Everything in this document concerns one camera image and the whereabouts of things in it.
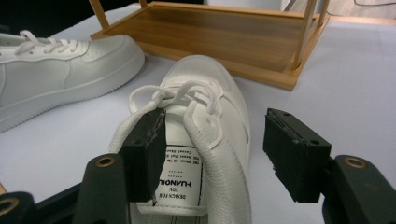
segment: white shoelace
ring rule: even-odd
[[[206,112],[212,115],[219,106],[218,97],[209,84],[201,81],[187,81],[181,85],[171,87],[144,86],[134,90],[129,96],[131,113],[138,111],[135,102],[136,96],[147,91],[156,91],[153,95],[152,103],[160,105],[160,107],[177,104],[181,101],[198,101],[206,104]]]
[[[48,38],[49,43],[40,42],[31,32],[29,31],[21,31],[21,37],[25,38],[27,41],[23,42],[18,46],[15,50],[15,55],[22,54],[30,49],[33,49],[36,46],[44,47],[44,53],[51,53],[55,49],[58,49],[59,53],[64,52],[67,49],[70,49],[71,52],[74,52],[77,48],[78,42],[77,40],[67,41],[65,39],[56,40],[54,38]]]

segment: tongue label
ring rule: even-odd
[[[140,203],[142,213],[203,215],[204,171],[201,158],[193,147],[168,146],[160,184],[155,191],[157,204]]]
[[[193,147],[166,149],[165,164],[156,190],[159,204],[200,205],[202,162]]]

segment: table surface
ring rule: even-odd
[[[110,23],[136,10],[108,11]],[[88,18],[54,37],[89,40]],[[235,77],[252,131],[249,189],[254,223],[323,223],[319,203],[294,203],[262,151],[268,107],[293,114],[332,144],[332,157],[362,157],[396,187],[396,26],[329,21],[293,91]],[[141,72],[105,96],[52,109],[0,133],[0,182],[40,202],[82,180],[130,115],[134,89],[158,85],[175,61],[146,55]],[[149,98],[139,99],[144,104]]]

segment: shoe tongue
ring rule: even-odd
[[[202,216],[207,214],[204,169],[198,152],[185,131],[185,105],[166,110],[166,159],[156,190],[157,203],[138,203],[142,214]]]

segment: black plastic part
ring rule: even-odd
[[[30,193],[12,192],[0,195],[0,223],[36,224],[35,201]]]
[[[332,176],[350,224],[396,223],[396,191],[369,161],[337,156]]]
[[[332,146],[292,114],[269,108],[263,150],[276,176],[299,203],[317,203]]]
[[[344,205],[330,203],[328,198],[324,200],[322,214],[326,224],[350,224]]]
[[[73,224],[129,224],[122,157],[106,154],[87,164]]]
[[[35,205],[35,219],[42,224],[70,224],[76,210],[80,184]]]
[[[157,108],[136,123],[119,152],[125,160],[130,202],[155,202],[165,152],[165,111]]]

